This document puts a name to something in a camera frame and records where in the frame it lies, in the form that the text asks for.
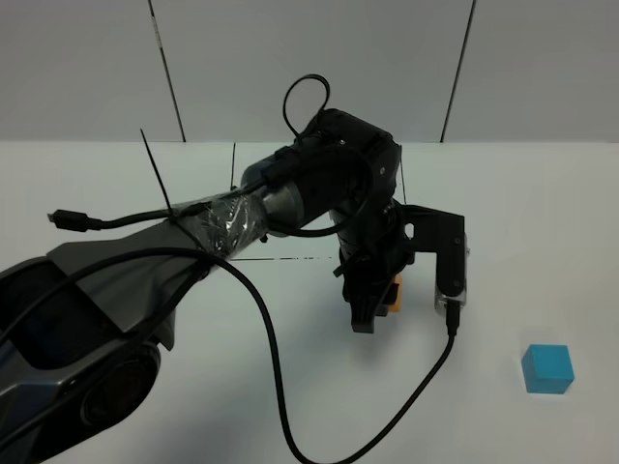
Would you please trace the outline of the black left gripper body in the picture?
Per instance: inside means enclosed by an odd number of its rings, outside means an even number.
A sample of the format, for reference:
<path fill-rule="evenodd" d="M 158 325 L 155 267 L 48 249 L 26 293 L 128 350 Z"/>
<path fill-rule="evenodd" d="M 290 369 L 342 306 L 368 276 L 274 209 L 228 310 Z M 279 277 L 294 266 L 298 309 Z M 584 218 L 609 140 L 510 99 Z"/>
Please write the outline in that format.
<path fill-rule="evenodd" d="M 339 262 L 336 276 L 343 277 L 342 295 L 372 295 L 382 303 L 396 275 L 414 262 L 402 250 L 405 240 L 402 204 L 395 198 L 368 204 L 361 216 L 338 232 Z"/>

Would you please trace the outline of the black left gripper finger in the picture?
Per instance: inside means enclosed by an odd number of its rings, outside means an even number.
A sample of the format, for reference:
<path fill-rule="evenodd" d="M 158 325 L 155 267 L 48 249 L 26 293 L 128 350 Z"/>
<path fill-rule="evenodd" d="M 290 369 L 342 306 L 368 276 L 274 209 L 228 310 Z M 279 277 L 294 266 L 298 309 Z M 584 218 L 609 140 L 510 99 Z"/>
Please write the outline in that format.
<path fill-rule="evenodd" d="M 374 319 L 381 301 L 372 295 L 351 297 L 351 327 L 357 334 L 373 334 Z"/>
<path fill-rule="evenodd" d="M 379 316 L 380 317 L 386 317 L 390 313 L 388 311 L 388 305 L 391 303 L 389 301 L 389 299 L 392 298 L 392 295 L 390 294 L 391 287 L 392 287 L 392 284 L 391 284 L 389 290 L 387 291 L 385 297 L 383 298 L 381 306 L 379 307 Z"/>

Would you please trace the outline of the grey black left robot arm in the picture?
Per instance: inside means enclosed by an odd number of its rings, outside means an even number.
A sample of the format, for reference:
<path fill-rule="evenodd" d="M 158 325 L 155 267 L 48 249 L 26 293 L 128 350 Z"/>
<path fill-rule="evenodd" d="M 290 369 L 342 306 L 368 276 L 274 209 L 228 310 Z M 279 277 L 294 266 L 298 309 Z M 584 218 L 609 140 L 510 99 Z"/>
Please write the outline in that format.
<path fill-rule="evenodd" d="M 351 326 L 369 333 L 412 255 L 394 198 L 401 149 L 348 113 L 319 111 L 239 187 L 144 213 L 130 236 L 65 243 L 1 274 L 1 459 L 40 463 L 124 420 L 153 388 L 175 309 L 268 236 L 339 240 Z"/>

